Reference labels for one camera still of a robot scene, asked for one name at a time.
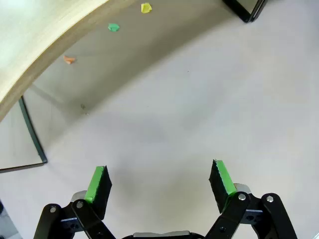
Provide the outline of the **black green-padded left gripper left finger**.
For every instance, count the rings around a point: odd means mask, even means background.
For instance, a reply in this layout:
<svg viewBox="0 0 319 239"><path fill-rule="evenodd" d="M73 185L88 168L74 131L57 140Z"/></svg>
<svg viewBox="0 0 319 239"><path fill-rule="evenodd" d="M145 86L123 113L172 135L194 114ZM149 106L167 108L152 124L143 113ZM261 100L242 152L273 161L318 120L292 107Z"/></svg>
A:
<svg viewBox="0 0 319 239"><path fill-rule="evenodd" d="M46 205L33 239L73 239L84 232L88 239L116 239L102 222L112 183L106 166L97 166L87 190L73 195L64 208Z"/></svg>

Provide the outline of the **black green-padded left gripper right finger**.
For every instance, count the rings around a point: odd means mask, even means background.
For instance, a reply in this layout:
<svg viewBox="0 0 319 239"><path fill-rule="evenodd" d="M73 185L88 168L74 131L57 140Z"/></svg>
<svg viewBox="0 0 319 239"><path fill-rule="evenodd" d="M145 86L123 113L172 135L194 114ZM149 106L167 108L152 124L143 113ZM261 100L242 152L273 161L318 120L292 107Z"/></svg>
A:
<svg viewBox="0 0 319 239"><path fill-rule="evenodd" d="M255 197L233 183L222 160L213 160L209 182L220 216L204 239L232 239L240 225L250 225L258 239L298 239L279 195Z"/></svg>

